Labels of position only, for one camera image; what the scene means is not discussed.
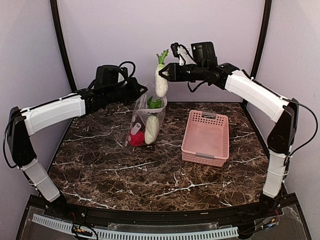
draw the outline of green radish leaves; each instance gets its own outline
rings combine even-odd
[[[161,99],[157,99],[155,101],[152,101],[152,96],[149,97],[147,103],[148,103],[148,107],[149,109],[159,109],[161,108]]]
[[[169,49],[163,51],[163,53],[161,53],[160,56],[158,53],[156,54],[156,56],[158,57],[159,64],[165,65],[165,58],[168,56],[168,54],[169,54]]]

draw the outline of white cable tray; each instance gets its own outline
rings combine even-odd
[[[32,222],[61,233],[74,235],[71,232],[73,225],[71,221],[57,220],[48,216],[33,214]],[[99,240],[219,240],[239,236],[238,227],[186,233],[136,233],[110,231],[100,228],[94,228],[94,230],[98,234]]]

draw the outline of black pole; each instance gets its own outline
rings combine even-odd
[[[255,52],[254,61],[253,61],[253,65],[252,65],[252,70],[251,70],[251,74],[250,74],[251,77],[254,77],[254,78],[257,77],[257,73],[258,73],[258,69],[259,69],[262,53],[263,53],[264,46],[265,46],[267,30],[268,30],[268,24],[269,24],[269,18],[270,18],[270,12],[271,12],[271,4],[272,4],[272,0],[265,0],[264,10],[263,10],[263,17],[262,17],[262,24],[261,24],[261,30],[260,30],[260,36],[259,36],[259,40],[258,40],[258,45],[256,47],[256,52]],[[243,104],[244,107],[247,107],[248,101],[243,100],[242,104]]]
[[[59,45],[60,54],[61,54],[62,62],[64,65],[66,77],[68,78],[68,82],[69,82],[71,91],[75,92],[77,90],[77,86],[75,83],[74,76],[72,74],[72,70],[71,70],[71,66],[70,66],[70,62],[69,62],[69,58],[68,58],[68,54],[67,54],[67,49],[66,49],[65,40],[64,40],[64,34],[63,34],[62,28],[61,28],[57,0],[50,0],[50,5],[51,5],[51,12],[52,12],[52,18],[53,18],[53,23],[54,23],[56,39],[58,40],[58,45]]]

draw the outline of red ball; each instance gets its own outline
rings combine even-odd
[[[129,142],[133,147],[140,147],[145,143],[145,134],[142,131],[138,131],[135,135],[130,132],[129,136],[131,138]]]

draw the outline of white wall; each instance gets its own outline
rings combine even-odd
[[[0,136],[12,107],[31,107],[70,92],[48,0],[0,1],[0,83]],[[66,126],[62,122],[31,138],[45,168]],[[29,195],[35,192],[20,170],[7,167],[2,153],[0,193],[0,238],[13,240]]]
[[[296,98],[320,119],[320,1],[273,1],[266,46],[257,80],[278,93]],[[267,139],[273,123],[250,106],[250,112]],[[294,147],[314,133],[313,117],[300,108]],[[286,180],[296,192],[312,239],[320,239],[320,134],[292,158]]]
[[[60,16],[76,83],[85,88],[99,65],[133,61],[140,83],[154,82],[156,53],[174,42],[212,41],[219,63],[250,72],[264,0],[60,0]],[[177,62],[172,56],[166,63]],[[220,89],[172,83],[170,101],[241,101]]]

